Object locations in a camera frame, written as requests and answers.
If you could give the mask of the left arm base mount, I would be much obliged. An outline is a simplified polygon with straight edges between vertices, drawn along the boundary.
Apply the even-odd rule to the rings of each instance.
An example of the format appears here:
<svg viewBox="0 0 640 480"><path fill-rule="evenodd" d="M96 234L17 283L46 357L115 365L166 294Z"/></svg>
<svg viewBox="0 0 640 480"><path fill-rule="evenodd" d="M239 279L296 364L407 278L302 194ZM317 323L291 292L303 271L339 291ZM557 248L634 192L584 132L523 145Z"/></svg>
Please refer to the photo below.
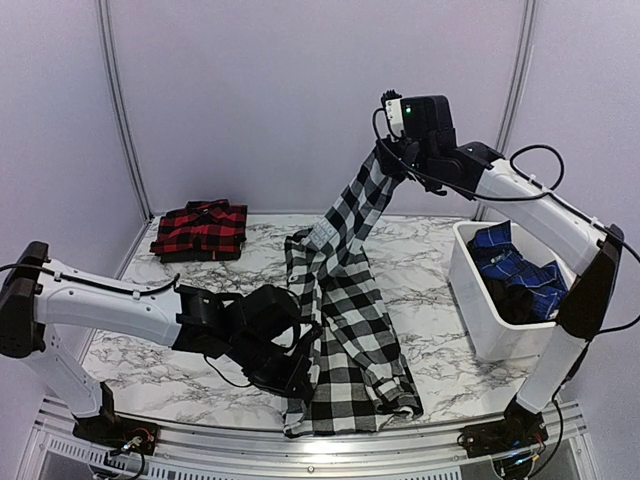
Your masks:
<svg viewBox="0 0 640 480"><path fill-rule="evenodd" d="M152 455L156 448L158 424L121 416L115 412L112 390L100 383L102 404L96 415L74 416L73 435L77 438L110 447L113 454L136 451Z"/></svg>

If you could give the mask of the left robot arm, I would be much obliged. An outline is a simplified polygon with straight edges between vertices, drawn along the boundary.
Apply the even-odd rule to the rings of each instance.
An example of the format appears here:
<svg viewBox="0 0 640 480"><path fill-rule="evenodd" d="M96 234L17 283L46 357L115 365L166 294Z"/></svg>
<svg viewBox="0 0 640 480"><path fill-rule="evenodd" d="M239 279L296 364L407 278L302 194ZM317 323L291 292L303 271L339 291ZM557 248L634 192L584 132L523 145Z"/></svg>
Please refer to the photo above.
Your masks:
<svg viewBox="0 0 640 480"><path fill-rule="evenodd" d="M143 286L88 274L50 258L34 241L2 266L1 353L27 364L106 445L125 438L110 395L63 345L70 325L137 337L207 359L228 357L249 384L283 398L313 395L310 345L318 325L294 294L263 285L248 295L190 286L174 277Z"/></svg>

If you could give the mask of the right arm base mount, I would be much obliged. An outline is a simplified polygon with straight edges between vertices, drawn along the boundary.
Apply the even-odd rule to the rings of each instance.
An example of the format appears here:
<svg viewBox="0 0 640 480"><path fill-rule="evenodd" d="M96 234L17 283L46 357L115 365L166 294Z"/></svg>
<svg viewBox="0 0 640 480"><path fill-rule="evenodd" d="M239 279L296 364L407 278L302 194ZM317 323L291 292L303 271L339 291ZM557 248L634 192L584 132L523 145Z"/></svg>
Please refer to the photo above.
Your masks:
<svg viewBox="0 0 640 480"><path fill-rule="evenodd" d="M500 420L465 426L457 443L469 458L476 458L540 445L548 438L542 414L532 413L513 398Z"/></svg>

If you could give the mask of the black white plaid shirt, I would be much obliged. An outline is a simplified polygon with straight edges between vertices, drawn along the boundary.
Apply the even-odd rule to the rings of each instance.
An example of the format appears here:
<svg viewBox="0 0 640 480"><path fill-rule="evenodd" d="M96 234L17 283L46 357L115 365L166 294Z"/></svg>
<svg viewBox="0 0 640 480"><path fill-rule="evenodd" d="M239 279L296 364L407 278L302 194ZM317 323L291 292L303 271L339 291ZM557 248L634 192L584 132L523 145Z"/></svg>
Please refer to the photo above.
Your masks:
<svg viewBox="0 0 640 480"><path fill-rule="evenodd" d="M310 347L312 396L284 407L289 438L377 432L423 413L364 250L401 181L371 152L326 214L284 241L287 288L321 328Z"/></svg>

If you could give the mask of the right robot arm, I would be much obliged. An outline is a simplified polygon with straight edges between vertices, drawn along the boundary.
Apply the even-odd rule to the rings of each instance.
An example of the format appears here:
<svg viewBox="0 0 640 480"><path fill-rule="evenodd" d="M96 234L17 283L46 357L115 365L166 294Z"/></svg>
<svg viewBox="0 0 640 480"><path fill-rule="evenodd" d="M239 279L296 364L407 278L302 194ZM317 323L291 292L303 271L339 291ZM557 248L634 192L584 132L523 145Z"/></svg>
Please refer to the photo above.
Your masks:
<svg viewBox="0 0 640 480"><path fill-rule="evenodd" d="M377 141L386 170L448 187L501 222L461 221L449 279L478 359L535 358L495 438L515 448L601 332L625 242L481 143Z"/></svg>

